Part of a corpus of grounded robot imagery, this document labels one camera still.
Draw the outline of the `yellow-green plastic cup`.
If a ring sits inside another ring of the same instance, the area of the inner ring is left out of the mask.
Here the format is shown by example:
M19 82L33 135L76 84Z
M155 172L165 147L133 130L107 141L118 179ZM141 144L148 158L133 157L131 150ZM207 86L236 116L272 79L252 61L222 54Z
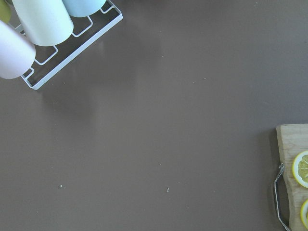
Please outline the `yellow-green plastic cup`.
M0 0L0 20L4 23L8 23L11 19L12 12L8 3L4 0Z

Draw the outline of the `light blue plastic cup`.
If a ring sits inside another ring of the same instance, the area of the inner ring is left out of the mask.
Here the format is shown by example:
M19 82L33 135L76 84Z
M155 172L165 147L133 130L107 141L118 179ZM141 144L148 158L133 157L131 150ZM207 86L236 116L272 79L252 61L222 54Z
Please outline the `light blue plastic cup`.
M106 0L62 0L70 16L86 17L96 13Z

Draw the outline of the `pink plastic cup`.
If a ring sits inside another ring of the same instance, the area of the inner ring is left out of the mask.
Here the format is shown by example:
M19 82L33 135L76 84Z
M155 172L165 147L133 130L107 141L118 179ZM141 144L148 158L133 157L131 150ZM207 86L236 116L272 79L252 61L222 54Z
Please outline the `pink plastic cup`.
M0 77L14 79L26 73L36 57L35 46L4 22L0 23Z

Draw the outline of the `cream plastic cup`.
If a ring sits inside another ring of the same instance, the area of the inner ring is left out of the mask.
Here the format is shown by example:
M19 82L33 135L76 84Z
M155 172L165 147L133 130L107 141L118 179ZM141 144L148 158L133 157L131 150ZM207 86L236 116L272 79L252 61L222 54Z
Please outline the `cream plastic cup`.
M26 36L39 46L67 40L74 24L61 0L14 0L13 6Z

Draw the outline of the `wooden cutting board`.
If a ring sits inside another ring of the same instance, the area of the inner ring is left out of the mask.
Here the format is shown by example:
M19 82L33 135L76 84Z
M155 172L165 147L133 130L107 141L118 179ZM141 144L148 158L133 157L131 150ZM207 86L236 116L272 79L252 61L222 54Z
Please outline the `wooden cutting board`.
M276 214L279 222L287 231L306 231L300 219L302 204L308 199L308 188L298 184L292 174L294 158L303 151L308 151L308 125L286 124L276 128L279 155L281 163L278 174L273 183L273 195ZM280 200L278 196L278 181L283 178L287 188L289 201L289 223L286 224L280 213Z

